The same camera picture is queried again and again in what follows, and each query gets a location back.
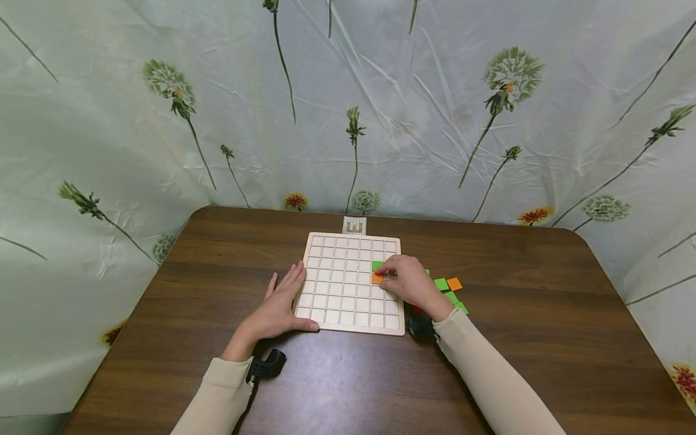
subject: hand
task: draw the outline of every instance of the hand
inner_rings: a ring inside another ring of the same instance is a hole
[[[382,275],[387,271],[395,271],[397,279],[383,280],[380,288],[421,307],[435,322],[442,322],[452,312],[452,302],[438,290],[418,258],[392,255],[374,272]]]
[[[274,273],[263,302],[242,321],[220,358],[246,361],[251,357],[258,340],[277,337],[292,330],[318,331],[319,324],[314,320],[292,314],[292,301],[306,277],[307,270],[302,262],[293,264],[277,286],[278,274]]]

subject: left hand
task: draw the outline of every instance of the left hand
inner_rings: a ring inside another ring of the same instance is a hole
[[[277,337],[293,330],[318,331],[319,324],[314,320],[292,314],[292,301],[306,277],[307,270],[302,262],[293,264],[277,285],[278,274],[274,273],[263,302],[242,321],[220,358],[246,361],[251,357],[258,340]]]

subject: white backdrop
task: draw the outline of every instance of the white backdrop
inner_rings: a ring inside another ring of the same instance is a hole
[[[0,5],[0,416],[74,406],[199,207],[362,190],[577,228],[696,406],[695,245],[661,256],[696,232],[696,6],[420,0],[409,35],[411,0],[335,0],[329,39],[328,1],[265,3]]]

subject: wood grain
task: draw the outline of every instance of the wood grain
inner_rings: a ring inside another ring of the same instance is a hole
[[[166,435],[211,358],[311,231],[342,216],[196,212],[66,422],[63,435]],[[434,278],[459,277],[470,318],[569,435],[696,433],[696,420],[587,244],[567,230],[368,218]],[[239,434],[490,434],[436,345],[322,331],[262,343],[287,355]]]

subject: beige sleeve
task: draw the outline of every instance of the beige sleeve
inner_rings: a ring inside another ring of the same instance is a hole
[[[433,323],[438,344],[469,387],[476,404],[497,435],[563,435],[536,392],[455,308]]]
[[[230,435],[246,409],[253,386],[246,382],[251,358],[233,363],[215,358],[198,392],[171,435]]]

